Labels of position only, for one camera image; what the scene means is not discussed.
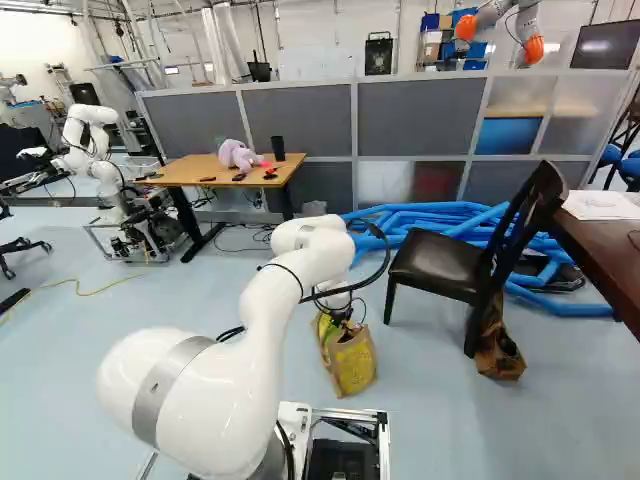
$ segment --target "desk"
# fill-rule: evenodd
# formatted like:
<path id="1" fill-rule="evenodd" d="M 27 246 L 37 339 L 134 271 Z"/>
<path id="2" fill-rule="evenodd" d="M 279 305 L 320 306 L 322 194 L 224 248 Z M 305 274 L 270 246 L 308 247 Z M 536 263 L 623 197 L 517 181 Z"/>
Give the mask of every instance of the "desk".
<path id="1" fill-rule="evenodd" d="M 287 153 L 286 160 L 276 162 L 273 154 L 266 154 L 265 160 L 272 162 L 277 168 L 276 178 L 265 180 L 264 167 L 255 167 L 244 180 L 234 182 L 232 177 L 238 173 L 237 169 L 224 167 L 217 155 L 187 155 L 174 160 L 169 165 L 160 168 L 157 173 L 163 176 L 155 179 L 138 180 L 137 185 L 152 187 L 168 187 L 173 204 L 178 210 L 178 219 L 185 232 L 193 241 L 193 245 L 182 256 L 182 263 L 188 263 L 209 241 L 225 227 L 224 222 L 218 222 L 206 234 L 202 234 L 195 214 L 181 187 L 211 187 L 211 188 L 276 188 L 280 192 L 282 201 L 282 216 L 284 220 L 293 218 L 293 204 L 289 196 L 288 182 L 293 173 L 300 167 L 306 153 Z M 201 182 L 201 178 L 216 177 L 209 182 Z"/>
<path id="2" fill-rule="evenodd" d="M 640 341 L 640 251 L 627 237 L 631 230 L 640 230 L 640 221 L 580 221 L 562 209 L 550 227 L 558 243 L 611 304 L 616 319 Z"/>

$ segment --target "black monitor screen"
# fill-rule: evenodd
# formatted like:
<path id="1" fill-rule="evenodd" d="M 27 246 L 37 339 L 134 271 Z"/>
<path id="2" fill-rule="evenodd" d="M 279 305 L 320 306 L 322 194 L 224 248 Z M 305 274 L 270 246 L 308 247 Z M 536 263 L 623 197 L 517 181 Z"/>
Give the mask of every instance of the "black monitor screen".
<path id="1" fill-rule="evenodd" d="M 580 28 L 571 68 L 626 70 L 640 37 L 640 20 Z"/>
<path id="2" fill-rule="evenodd" d="M 76 103 L 100 105 L 100 99 L 91 83 L 74 83 L 69 85 L 71 96 Z"/>

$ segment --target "black chair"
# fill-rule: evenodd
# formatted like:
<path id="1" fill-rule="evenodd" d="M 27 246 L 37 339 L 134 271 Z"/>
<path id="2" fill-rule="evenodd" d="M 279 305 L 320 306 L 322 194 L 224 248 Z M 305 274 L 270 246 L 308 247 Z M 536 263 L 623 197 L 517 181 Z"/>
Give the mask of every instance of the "black chair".
<path id="1" fill-rule="evenodd" d="M 2 199 L 0 199 L 0 208 L 2 208 L 2 212 L 0 213 L 0 220 L 11 216 L 11 213 L 9 212 L 9 206 Z M 24 237 L 18 237 L 13 242 L 0 245 L 0 269 L 2 269 L 2 273 L 4 274 L 4 276 L 9 280 L 13 280 L 14 278 L 16 278 L 15 272 L 7 266 L 7 262 L 4 259 L 4 256 L 7 253 L 23 252 L 25 250 L 31 250 L 32 248 L 36 247 L 42 247 L 42 249 L 47 253 L 50 253 L 51 250 L 53 250 L 53 247 L 51 247 L 51 245 L 47 242 L 31 242 L 31 240 Z"/>
<path id="2" fill-rule="evenodd" d="M 384 323 L 391 321 L 398 284 L 468 303 L 473 308 L 467 319 L 464 353 L 473 358 L 491 300 L 502 290 L 529 241 L 545 228 L 566 196 L 562 175 L 543 160 L 511 201 L 486 249 L 440 233 L 411 229 L 389 267 Z"/>

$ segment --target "white paper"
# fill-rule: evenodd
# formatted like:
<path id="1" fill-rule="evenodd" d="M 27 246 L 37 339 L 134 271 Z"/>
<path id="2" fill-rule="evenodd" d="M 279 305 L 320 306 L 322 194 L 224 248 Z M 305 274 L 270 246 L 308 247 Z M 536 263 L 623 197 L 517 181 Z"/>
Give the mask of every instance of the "white paper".
<path id="1" fill-rule="evenodd" d="M 571 190 L 562 208 L 578 220 L 640 220 L 640 207 L 620 192 Z"/>

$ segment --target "table leg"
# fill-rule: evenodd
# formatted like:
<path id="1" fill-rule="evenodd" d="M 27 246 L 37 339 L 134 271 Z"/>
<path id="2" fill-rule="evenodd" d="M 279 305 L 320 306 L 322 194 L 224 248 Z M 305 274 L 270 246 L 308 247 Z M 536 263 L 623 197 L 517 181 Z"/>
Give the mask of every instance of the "table leg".
<path id="1" fill-rule="evenodd" d="M 282 218 L 286 222 L 293 219 L 293 203 L 291 202 L 291 193 L 289 192 L 289 184 L 285 183 L 280 191 L 280 200 L 282 203 Z"/>
<path id="2" fill-rule="evenodd" d="M 222 229 L 226 226 L 225 222 L 218 222 L 211 230 L 202 235 L 200 227 L 198 226 L 198 220 L 196 219 L 191 204 L 184 194 L 181 187 L 169 187 L 169 194 L 173 199 L 173 206 L 178 210 L 178 220 L 187 232 L 189 238 L 193 241 L 193 245 L 182 255 L 180 261 L 182 263 L 189 263 L 196 254 L 202 250 L 207 243 L 218 235 Z"/>

